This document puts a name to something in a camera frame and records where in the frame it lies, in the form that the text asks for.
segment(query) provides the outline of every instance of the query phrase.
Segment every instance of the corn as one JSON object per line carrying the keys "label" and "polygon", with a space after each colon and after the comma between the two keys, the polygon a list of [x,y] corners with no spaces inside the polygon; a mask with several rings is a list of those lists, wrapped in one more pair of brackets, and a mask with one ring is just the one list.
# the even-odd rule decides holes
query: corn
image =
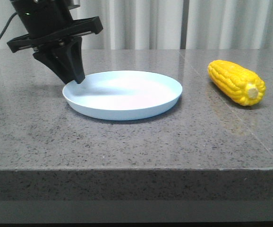
{"label": "corn", "polygon": [[264,97],[264,81],[238,64],[215,60],[208,65],[208,73],[217,87],[240,105],[254,105]]}

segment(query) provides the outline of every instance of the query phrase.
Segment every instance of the light blue plate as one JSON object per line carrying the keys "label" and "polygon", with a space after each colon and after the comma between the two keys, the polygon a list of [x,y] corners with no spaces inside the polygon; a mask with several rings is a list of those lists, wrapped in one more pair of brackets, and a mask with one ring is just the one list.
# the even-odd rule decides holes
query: light blue plate
{"label": "light blue plate", "polygon": [[173,78],[144,71],[91,74],[63,88],[69,105],[81,114],[105,120],[137,120],[171,109],[182,93]]}

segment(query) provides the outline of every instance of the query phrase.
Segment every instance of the yellow corn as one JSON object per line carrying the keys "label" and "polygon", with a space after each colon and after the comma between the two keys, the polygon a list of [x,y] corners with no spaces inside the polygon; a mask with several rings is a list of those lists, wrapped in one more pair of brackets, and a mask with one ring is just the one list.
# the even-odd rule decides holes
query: yellow corn
{"label": "yellow corn", "polygon": [[264,97],[264,81],[236,63],[215,60],[208,65],[208,73],[217,87],[240,105],[254,105]]}

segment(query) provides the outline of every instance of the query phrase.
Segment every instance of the granite countertop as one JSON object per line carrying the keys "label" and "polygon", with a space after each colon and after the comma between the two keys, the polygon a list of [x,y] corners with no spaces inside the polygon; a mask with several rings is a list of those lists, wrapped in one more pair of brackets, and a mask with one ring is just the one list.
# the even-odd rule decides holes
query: granite countertop
{"label": "granite countertop", "polygon": [[[61,80],[31,50],[0,50],[0,200],[268,200],[273,198],[273,50],[85,50],[85,74],[161,73],[183,93],[137,121],[75,112]],[[266,82],[241,107],[210,81],[216,59]]]}

